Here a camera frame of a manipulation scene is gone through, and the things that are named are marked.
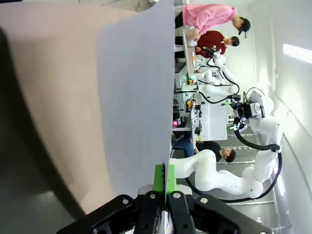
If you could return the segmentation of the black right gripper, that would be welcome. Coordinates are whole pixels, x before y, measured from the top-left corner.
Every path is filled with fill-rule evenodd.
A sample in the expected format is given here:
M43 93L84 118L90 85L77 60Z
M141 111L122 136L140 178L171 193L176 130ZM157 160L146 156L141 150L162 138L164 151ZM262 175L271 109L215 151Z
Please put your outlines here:
M229 116L227 119L227 130L242 132L247 129L246 120L255 115L254 102L241 102L241 95L232 94L227 96L226 102L221 106L229 105L231 108L236 108L238 117Z

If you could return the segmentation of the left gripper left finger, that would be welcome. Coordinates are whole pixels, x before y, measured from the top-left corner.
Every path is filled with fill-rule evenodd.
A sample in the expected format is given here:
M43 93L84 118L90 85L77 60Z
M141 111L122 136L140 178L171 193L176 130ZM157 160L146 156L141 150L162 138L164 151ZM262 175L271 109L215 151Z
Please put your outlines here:
M154 183L136 198L118 195L58 234L155 234L165 208L165 164L155 166Z

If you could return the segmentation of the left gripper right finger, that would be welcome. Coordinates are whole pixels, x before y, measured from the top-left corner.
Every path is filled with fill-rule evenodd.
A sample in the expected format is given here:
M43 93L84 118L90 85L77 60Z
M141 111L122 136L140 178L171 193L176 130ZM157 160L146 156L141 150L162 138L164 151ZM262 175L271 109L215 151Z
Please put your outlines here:
M194 198L177 189L175 166L167 178L167 207L175 234L271 234L272 230L240 213L221 200L202 195Z

